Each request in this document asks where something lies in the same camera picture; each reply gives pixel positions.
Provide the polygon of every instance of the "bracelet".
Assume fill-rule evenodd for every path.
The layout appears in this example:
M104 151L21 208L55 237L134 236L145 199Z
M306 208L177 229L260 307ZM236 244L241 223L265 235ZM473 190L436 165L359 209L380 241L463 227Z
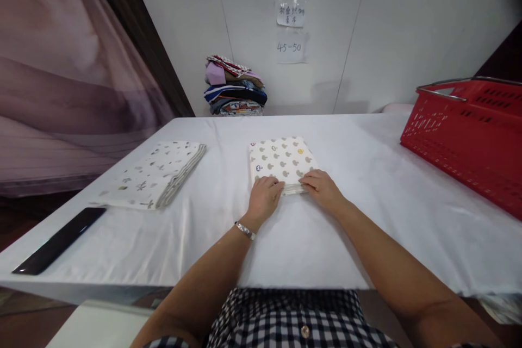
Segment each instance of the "bracelet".
M250 231L248 228L246 228L245 226L243 226L240 222L235 222L234 225L241 230L241 232L243 232L247 237L249 237L251 240L254 240L254 238L256 237L256 235Z

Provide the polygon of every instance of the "table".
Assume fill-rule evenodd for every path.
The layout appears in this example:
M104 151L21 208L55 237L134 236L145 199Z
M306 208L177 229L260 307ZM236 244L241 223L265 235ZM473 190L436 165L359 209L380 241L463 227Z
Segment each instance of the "table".
M300 135L343 194L453 291L521 292L522 223L400 146L406 121L404 114L174 119L2 252L0 285L73 303L129 303L174 285L246 211L249 143ZM161 140L207 144L170 206L111 207L41 275L10 273ZM305 194L281 199L239 284L372 287L340 227Z

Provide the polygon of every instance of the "wrist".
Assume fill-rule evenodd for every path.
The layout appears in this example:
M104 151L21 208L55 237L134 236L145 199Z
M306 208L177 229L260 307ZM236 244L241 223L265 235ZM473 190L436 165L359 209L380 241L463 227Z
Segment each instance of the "wrist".
M265 220L262 219L261 217L254 216L249 213L246 213L245 215L243 215L243 217L241 219L239 219L239 222L243 226L248 228L250 231L252 231L254 234L257 234L257 232L263 225L264 221Z

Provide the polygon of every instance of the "finger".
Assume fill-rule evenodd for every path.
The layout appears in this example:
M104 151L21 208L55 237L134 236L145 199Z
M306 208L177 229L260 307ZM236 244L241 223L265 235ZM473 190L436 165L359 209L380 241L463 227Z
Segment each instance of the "finger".
M268 181L269 177L262 177L260 180L259 180L259 185L264 185L267 181Z
M266 181L265 181L265 185L270 188L272 187L273 185L275 185L276 183L279 182L279 179L277 179L276 177L267 177L266 178Z
M280 188L280 189L279 189L279 192L277 192L277 194L276 194L276 198L274 199L276 205L279 204L279 199L281 198L281 195L282 195L282 194L283 194L283 188Z
M311 194L316 194L317 193L317 190L310 186L310 185L307 185L307 184L303 184L303 188L308 192L308 193L311 193Z
M314 177L303 177L299 180L302 184L307 184L314 187L316 190L319 190L319 186L321 184L321 180Z
M271 188L270 188L270 191L272 192L272 194L276 195L277 192L279 192L281 189L284 188L284 182L281 181L281 182L278 182L276 184L274 184Z
M321 170L312 170L307 172L304 176L305 177L313 177L313 178L321 178L321 176L324 174L324 171Z

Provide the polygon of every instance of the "woman's right hand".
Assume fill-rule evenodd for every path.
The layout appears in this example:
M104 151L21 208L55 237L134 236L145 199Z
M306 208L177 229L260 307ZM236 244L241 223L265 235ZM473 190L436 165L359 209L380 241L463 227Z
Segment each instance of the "woman's right hand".
M313 170L299 180L317 204L338 217L353 204L348 201L327 172Z

